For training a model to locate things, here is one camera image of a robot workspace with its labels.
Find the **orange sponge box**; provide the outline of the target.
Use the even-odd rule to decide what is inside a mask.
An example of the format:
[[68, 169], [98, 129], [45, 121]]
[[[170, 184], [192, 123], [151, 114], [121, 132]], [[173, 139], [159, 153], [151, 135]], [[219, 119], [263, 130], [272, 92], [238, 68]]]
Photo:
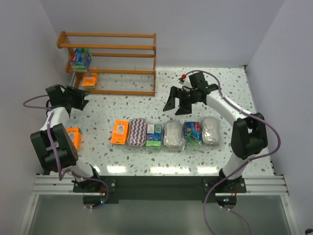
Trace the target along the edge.
[[127, 142], [129, 133], [129, 121], [116, 120], [112, 132], [111, 143], [124, 145]]
[[82, 143], [82, 132], [79, 127], [70, 127], [66, 129], [77, 151], [80, 151]]
[[84, 89], [95, 89], [98, 81], [98, 73], [86, 72], [83, 76], [82, 87]]

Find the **blue label green sponge pack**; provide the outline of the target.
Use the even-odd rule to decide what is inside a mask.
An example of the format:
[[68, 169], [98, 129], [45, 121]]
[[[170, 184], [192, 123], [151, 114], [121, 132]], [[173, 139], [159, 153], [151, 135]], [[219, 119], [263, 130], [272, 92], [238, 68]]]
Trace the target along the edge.
[[160, 150], [162, 144], [162, 125], [148, 124], [146, 132], [146, 147], [151, 150]]

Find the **purple wavy striped sponge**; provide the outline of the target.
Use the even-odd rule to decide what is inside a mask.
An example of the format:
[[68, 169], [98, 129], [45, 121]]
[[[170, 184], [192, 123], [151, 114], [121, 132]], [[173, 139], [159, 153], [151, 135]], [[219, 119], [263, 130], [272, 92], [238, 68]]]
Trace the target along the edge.
[[132, 119], [128, 135], [128, 145], [141, 147], [146, 143], [147, 122], [142, 118]]

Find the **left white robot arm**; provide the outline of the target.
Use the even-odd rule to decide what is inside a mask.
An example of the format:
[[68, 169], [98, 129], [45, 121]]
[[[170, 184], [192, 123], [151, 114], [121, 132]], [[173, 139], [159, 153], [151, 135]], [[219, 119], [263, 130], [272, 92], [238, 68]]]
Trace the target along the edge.
[[73, 109], [82, 111], [85, 108], [87, 95], [89, 92], [71, 86], [57, 84], [46, 88], [48, 101], [43, 107], [46, 121], [39, 131], [30, 135], [41, 167], [57, 173], [59, 180], [66, 174], [73, 176], [73, 183], [81, 189], [97, 188], [101, 181], [93, 166], [79, 160], [65, 124]]

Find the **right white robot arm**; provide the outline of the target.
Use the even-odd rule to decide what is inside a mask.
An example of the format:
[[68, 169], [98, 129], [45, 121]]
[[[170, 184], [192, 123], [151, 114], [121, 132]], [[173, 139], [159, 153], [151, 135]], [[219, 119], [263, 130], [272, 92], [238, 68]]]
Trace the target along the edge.
[[217, 111], [232, 126], [232, 154], [227, 164], [220, 170], [221, 184], [229, 184], [242, 176], [250, 160], [268, 145], [266, 124], [261, 113], [250, 114], [222, 93], [220, 82], [209, 84], [205, 72], [195, 70], [179, 79], [182, 87], [172, 86], [163, 111], [179, 108], [177, 116], [192, 113], [192, 105], [203, 103]]

